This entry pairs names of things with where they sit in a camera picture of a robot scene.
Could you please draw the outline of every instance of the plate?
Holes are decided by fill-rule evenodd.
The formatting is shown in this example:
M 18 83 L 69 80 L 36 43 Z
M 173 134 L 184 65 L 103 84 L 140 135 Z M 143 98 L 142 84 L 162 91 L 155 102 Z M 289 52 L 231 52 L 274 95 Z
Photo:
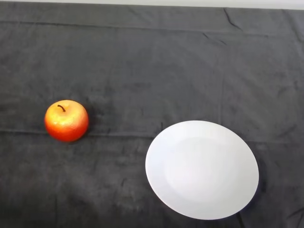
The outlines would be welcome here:
M 231 130 L 186 121 L 163 130 L 151 143 L 146 174 L 171 209 L 195 219 L 221 219 L 243 209 L 258 185 L 248 145 Z

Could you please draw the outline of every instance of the table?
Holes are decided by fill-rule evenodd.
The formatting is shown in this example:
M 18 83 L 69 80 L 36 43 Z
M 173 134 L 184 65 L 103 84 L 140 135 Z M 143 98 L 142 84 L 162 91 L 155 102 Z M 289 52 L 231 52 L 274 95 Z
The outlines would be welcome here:
M 304 12 L 0 3 L 2 228 L 304 227 Z M 49 137 L 60 99 L 88 133 Z M 164 128 L 221 124 L 252 149 L 257 193 L 231 217 L 180 215 L 145 155 Z

